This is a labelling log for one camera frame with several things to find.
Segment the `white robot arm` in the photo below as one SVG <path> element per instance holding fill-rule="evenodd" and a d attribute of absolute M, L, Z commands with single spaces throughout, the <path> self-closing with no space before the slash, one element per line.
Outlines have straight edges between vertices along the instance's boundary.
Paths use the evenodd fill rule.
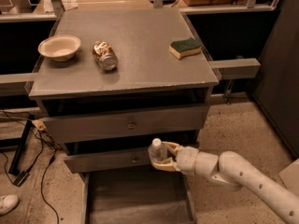
<path fill-rule="evenodd" d="M 233 151 L 225 151 L 218 156 L 195 147 L 184 147 L 155 138 L 148 153 L 151 165 L 157 170 L 201 175 L 230 191 L 245 187 L 286 224 L 299 224 L 299 197 Z"/>

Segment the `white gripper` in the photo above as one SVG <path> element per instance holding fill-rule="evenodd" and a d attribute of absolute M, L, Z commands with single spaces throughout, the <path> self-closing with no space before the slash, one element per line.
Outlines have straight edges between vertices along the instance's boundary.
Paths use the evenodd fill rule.
<path fill-rule="evenodd" d="M 195 175 L 195 163 L 199 154 L 197 148 L 182 147 L 180 144 L 167 141 L 163 141 L 163 144 L 172 155 L 176 156 L 176 161 L 172 158 L 167 158 L 163 161 L 153 161 L 151 164 L 155 169 L 166 172 L 182 172 L 185 175 Z"/>

